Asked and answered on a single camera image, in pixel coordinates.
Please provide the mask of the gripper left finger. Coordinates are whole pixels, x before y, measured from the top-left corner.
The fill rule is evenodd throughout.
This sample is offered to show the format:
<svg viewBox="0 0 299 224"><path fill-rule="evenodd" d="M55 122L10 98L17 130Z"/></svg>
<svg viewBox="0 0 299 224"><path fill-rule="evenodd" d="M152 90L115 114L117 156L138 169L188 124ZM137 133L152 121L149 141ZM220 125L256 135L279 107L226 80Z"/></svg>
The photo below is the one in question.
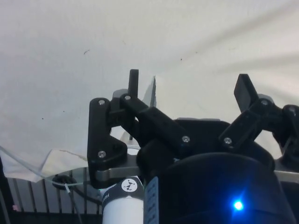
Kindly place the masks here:
<svg viewBox="0 0 299 224"><path fill-rule="evenodd" d="M146 179L191 153L191 137L176 121L138 98L139 71L129 72L128 88L111 100L95 98L89 104L87 161L91 185L105 188L129 176ZM128 154L128 146L111 135L122 127L140 149Z"/></svg>

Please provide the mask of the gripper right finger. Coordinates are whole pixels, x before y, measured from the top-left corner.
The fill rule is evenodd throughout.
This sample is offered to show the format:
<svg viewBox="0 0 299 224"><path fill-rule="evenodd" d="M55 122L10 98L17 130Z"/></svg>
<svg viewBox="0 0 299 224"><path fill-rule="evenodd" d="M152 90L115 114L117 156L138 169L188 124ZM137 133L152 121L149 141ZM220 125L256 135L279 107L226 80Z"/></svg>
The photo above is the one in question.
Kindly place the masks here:
<svg viewBox="0 0 299 224"><path fill-rule="evenodd" d="M281 149L281 163L288 169L298 169L299 107L280 108L270 98L258 95L247 74L239 74L234 96L241 114L219 136L225 147L236 152L265 130L272 133Z"/></svg>

